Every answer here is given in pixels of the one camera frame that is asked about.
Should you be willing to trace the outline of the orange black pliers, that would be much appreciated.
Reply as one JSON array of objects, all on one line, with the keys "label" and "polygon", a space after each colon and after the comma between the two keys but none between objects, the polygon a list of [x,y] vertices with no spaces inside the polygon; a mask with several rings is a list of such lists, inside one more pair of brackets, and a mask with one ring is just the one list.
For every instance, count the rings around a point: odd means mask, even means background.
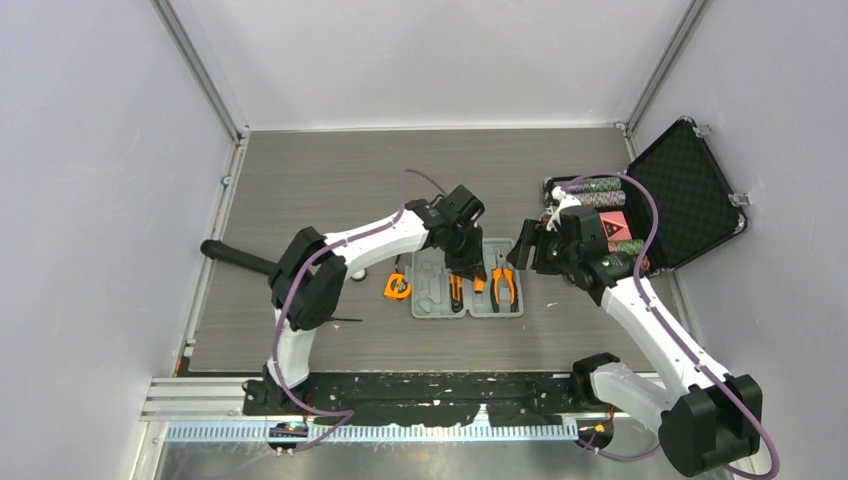
[{"label": "orange black pliers", "polygon": [[518,312],[519,297],[515,275],[502,250],[495,255],[489,294],[494,313],[499,313],[503,305],[507,305],[511,313]]}]

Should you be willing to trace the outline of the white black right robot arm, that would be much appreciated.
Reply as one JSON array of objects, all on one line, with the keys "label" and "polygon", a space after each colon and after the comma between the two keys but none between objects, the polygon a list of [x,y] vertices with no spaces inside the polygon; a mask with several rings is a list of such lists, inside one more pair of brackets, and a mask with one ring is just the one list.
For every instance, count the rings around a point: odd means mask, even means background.
[{"label": "white black right robot arm", "polygon": [[656,435],[677,472],[694,477],[756,454],[763,393],[749,375],[734,376],[674,319],[635,260],[608,246],[599,212],[571,206],[543,222],[527,219],[506,256],[517,270],[558,275],[588,293],[630,335],[661,382],[635,374],[610,353],[573,365],[574,403],[612,405]]}]

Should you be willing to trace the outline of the small orange screwdriver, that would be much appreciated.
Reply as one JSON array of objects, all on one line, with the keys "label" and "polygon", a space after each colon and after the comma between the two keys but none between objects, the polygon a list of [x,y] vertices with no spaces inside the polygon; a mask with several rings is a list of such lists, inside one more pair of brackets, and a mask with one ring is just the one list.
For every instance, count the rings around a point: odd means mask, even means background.
[{"label": "small orange screwdriver", "polygon": [[481,295],[486,287],[486,280],[482,277],[475,277],[472,281],[472,288],[475,294]]}]

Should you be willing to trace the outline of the orange tape measure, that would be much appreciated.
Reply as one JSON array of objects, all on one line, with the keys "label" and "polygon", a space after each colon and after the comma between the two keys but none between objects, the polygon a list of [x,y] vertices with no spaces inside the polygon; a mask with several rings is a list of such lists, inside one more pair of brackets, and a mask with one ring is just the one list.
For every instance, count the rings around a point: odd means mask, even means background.
[{"label": "orange tape measure", "polygon": [[402,301],[410,296],[412,286],[407,282],[404,273],[395,270],[387,280],[383,296],[390,300]]}]

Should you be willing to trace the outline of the grey plastic tool case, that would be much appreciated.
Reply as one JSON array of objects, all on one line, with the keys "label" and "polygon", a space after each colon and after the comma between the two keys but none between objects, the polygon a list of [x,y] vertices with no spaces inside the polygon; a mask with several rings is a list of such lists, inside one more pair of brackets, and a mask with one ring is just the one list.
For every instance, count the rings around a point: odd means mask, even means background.
[{"label": "grey plastic tool case", "polygon": [[453,313],[450,308],[449,275],[444,264],[442,251],[430,248],[412,255],[412,264],[406,268],[406,279],[412,286],[410,296],[411,314],[420,320],[459,319],[466,316],[475,318],[517,318],[524,313],[524,302],[521,292],[521,281],[518,272],[512,269],[518,287],[519,310],[511,313],[507,305],[501,307],[499,313],[494,313],[491,307],[489,287],[481,295],[475,294],[472,280],[463,279],[464,310]]}]

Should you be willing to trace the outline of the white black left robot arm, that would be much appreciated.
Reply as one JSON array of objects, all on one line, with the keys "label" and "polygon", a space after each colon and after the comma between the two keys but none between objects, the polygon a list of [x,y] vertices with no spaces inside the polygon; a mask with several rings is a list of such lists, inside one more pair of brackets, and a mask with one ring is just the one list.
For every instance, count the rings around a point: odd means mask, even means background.
[{"label": "white black left robot arm", "polygon": [[316,329],[333,317],[347,280],[361,270],[403,254],[435,248],[445,268],[462,278],[487,276],[484,267],[483,202],[465,186],[432,200],[416,199],[363,226],[321,234],[300,230],[269,276],[276,325],[267,369],[268,400],[280,412],[298,412],[307,398],[304,382]]}]

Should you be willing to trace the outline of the orange utility knife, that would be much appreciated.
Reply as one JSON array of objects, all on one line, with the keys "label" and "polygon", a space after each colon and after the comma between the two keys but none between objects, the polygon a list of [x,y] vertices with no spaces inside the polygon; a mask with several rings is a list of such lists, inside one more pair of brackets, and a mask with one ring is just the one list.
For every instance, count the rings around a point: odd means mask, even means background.
[{"label": "orange utility knife", "polygon": [[449,275],[450,308],[453,313],[464,310],[463,279],[454,273]]}]

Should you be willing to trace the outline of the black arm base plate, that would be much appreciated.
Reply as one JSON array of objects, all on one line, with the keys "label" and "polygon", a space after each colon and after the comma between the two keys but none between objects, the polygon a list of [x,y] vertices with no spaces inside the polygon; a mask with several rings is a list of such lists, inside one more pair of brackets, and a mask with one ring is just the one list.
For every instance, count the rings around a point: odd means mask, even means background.
[{"label": "black arm base plate", "polygon": [[323,426],[466,426],[486,414],[494,426],[545,426],[562,414],[620,415],[574,397],[555,372],[313,373],[286,395],[264,372],[242,384],[246,416],[298,415]]}]

